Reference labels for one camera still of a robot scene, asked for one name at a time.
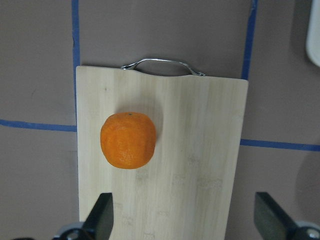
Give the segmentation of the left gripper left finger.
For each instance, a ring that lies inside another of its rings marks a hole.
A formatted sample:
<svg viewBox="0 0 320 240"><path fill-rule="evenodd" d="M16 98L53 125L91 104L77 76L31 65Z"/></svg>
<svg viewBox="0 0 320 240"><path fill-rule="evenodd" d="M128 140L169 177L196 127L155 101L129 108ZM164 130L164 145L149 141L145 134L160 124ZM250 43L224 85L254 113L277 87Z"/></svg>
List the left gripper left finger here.
<svg viewBox="0 0 320 240"><path fill-rule="evenodd" d="M82 229L93 240L108 240L114 226L114 205L112 193L101 193Z"/></svg>

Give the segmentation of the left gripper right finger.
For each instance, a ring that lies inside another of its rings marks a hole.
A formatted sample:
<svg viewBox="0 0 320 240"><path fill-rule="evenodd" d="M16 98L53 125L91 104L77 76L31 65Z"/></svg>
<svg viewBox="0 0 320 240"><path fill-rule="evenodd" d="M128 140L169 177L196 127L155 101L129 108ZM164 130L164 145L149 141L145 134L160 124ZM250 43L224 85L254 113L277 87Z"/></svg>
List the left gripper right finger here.
<svg viewBox="0 0 320 240"><path fill-rule="evenodd" d="M256 192L254 225L264 240L291 240L298 225L267 192Z"/></svg>

